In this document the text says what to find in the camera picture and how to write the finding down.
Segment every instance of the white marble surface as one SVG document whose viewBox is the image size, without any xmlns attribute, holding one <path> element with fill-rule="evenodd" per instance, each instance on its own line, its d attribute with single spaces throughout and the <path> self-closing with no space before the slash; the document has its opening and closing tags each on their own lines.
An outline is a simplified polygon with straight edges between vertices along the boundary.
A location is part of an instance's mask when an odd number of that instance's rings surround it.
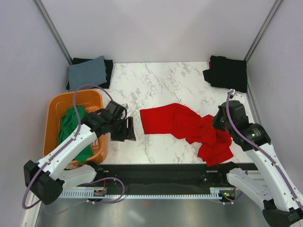
<svg viewBox="0 0 303 227">
<path fill-rule="evenodd" d="M 197 157 L 201 143 L 188 144 L 170 134 L 145 135 L 140 109 L 171 103 L 183 104 L 201 116 L 215 115 L 226 101 L 227 89 L 214 88 L 204 81 L 207 62 L 167 62 L 115 64 L 109 92 L 113 99 L 129 106 L 134 117 L 137 141 L 108 143 L 106 164 L 203 163 Z M 109 99 L 102 93 L 104 106 Z M 248 103 L 246 113 L 252 122 Z M 252 162 L 241 148 L 232 143 L 234 157 L 228 161 Z"/>
</svg>

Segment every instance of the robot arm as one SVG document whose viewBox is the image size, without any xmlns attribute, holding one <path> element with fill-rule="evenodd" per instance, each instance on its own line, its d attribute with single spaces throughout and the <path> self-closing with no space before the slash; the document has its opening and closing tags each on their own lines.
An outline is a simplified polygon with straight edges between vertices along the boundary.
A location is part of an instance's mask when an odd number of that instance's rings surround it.
<svg viewBox="0 0 303 227">
<path fill-rule="evenodd" d="M 34 175 L 46 165 L 30 190 L 47 205 L 54 202 L 63 190 L 93 181 L 96 171 L 92 166 L 84 165 L 68 171 L 64 169 L 86 146 L 101 135 L 110 132 L 111 140 L 136 140 L 133 118 L 126 117 L 126 115 L 126 109 L 114 101 L 109 102 L 105 109 L 87 114 L 81 121 L 81 128 L 77 136 L 75 136 L 75 133 L 77 133 L 77 129 L 75 129 L 50 154 L 37 163 L 28 161 L 24 165 L 26 186 L 28 187 Z M 49 161 L 50 157 L 60 149 L 62 151 Z"/>
<path fill-rule="evenodd" d="M 245 175 L 244 171 L 234 163 L 229 163 L 223 170 L 226 180 L 243 191 L 262 209 L 263 216 L 270 226 L 288 227 L 303 219 L 303 212 L 300 208 L 303 195 L 297 190 L 282 167 L 265 129 L 259 124 L 249 123 L 244 106 L 239 101 L 229 101 L 229 112 L 233 125 L 244 137 L 265 151 L 264 154 L 244 140 L 234 129 L 229 121 L 226 106 L 226 103 L 219 106 L 219 111 L 213 119 L 213 127 L 229 132 L 233 141 L 241 146 L 254 162 L 267 183 L 268 189 Z"/>
</svg>

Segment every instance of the folded gray towel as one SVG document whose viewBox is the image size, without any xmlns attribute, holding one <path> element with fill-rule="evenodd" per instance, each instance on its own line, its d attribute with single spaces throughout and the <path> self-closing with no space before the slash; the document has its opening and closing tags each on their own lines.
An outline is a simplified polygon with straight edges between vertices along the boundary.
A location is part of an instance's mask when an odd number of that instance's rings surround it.
<svg viewBox="0 0 303 227">
<path fill-rule="evenodd" d="M 68 79 L 70 91 L 75 91 L 84 84 L 103 84 L 106 83 L 106 67 L 104 57 L 100 56 L 94 60 L 77 65 L 70 65 Z"/>
</svg>

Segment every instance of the metal floor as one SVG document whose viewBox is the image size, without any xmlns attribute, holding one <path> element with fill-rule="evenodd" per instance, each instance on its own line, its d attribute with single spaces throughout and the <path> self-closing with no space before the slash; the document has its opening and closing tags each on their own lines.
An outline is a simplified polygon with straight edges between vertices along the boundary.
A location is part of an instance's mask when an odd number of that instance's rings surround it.
<svg viewBox="0 0 303 227">
<path fill-rule="evenodd" d="M 59 212 L 79 199 L 47 206 Z M 59 216 L 40 211 L 37 227 L 268 227 L 262 211 L 246 195 L 233 205 L 207 200 L 126 199 L 115 204 L 81 204 Z"/>
</svg>

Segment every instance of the folded black cloth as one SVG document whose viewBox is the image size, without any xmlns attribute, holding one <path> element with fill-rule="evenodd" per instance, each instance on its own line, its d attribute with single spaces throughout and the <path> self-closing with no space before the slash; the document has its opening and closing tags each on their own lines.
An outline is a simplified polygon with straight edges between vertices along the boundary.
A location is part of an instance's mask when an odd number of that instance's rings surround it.
<svg viewBox="0 0 303 227">
<path fill-rule="evenodd" d="M 223 87 L 247 92 L 246 61 L 211 56 L 210 69 L 204 70 L 204 80 L 212 87 Z"/>
<path fill-rule="evenodd" d="M 92 59 L 74 58 L 71 63 L 73 65 L 77 65 L 77 64 L 81 64 L 81 63 L 91 61 L 91 60 Z M 102 88 L 108 89 L 110 86 L 110 80 L 112 78 L 112 71 L 113 71 L 114 63 L 113 63 L 113 60 L 104 60 L 104 63 L 105 63 L 105 67 L 106 67 L 107 82 L 100 84 L 99 86 Z M 69 90 L 69 89 L 70 89 L 70 83 L 68 82 L 66 85 L 66 90 Z"/>
</svg>

